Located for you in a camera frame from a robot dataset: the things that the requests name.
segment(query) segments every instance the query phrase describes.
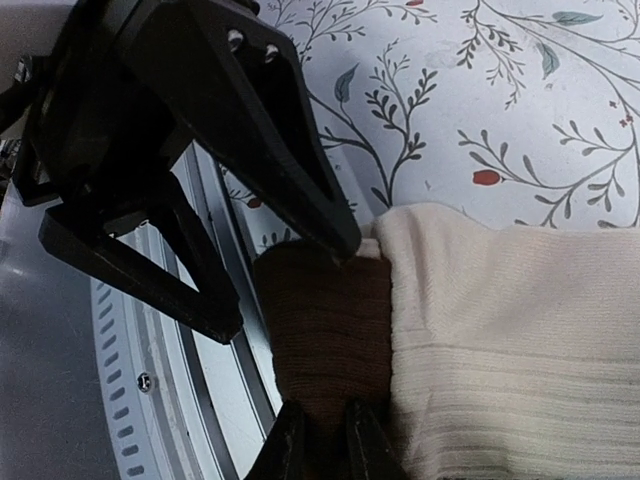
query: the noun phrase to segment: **brown sock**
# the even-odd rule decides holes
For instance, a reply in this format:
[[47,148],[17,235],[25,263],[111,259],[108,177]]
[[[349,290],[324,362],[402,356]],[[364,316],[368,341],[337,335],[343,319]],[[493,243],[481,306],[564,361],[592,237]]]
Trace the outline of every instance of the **brown sock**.
[[279,245],[254,265],[278,388],[306,415],[307,478],[349,478],[346,403],[384,415],[391,381],[391,266],[355,258],[336,266],[304,242]]

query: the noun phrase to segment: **bolt head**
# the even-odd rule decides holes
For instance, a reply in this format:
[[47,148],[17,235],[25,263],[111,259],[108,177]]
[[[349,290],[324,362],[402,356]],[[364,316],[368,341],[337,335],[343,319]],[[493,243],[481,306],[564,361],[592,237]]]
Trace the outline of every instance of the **bolt head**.
[[232,28],[227,32],[227,41],[229,42],[231,52],[236,52],[244,42],[244,35],[240,30]]
[[138,390],[142,393],[149,393],[151,388],[153,387],[153,380],[151,379],[151,375],[148,373],[141,373],[138,377]]
[[278,50],[278,47],[269,44],[267,45],[267,53],[264,56],[264,62],[271,63],[278,55],[280,55],[280,50]]

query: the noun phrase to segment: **white knit fabric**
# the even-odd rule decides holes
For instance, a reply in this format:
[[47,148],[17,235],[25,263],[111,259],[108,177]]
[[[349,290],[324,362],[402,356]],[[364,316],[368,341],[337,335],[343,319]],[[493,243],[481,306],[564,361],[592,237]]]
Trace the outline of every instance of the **white knit fabric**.
[[412,479],[640,475],[640,231],[491,231],[423,204],[373,232]]

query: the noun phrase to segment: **ribbed knit texture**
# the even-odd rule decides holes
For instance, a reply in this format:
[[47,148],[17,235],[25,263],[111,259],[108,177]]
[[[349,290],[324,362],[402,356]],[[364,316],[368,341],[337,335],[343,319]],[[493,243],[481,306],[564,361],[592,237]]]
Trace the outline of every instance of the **ribbed knit texture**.
[[338,267],[296,242],[267,251],[254,272],[278,388],[307,415],[306,478],[350,478],[346,403],[360,398],[381,416],[388,406],[391,266],[356,258]]
[[373,232],[411,478],[640,475],[640,231],[491,231],[424,204]]

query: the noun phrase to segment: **floral fabric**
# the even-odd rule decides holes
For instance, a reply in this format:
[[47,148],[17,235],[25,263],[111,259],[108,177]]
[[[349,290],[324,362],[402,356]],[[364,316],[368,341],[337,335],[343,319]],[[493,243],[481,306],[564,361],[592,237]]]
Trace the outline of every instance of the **floral fabric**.
[[[435,201],[495,228],[640,222],[638,0],[268,0],[359,222]],[[292,235],[227,176],[258,251]]]

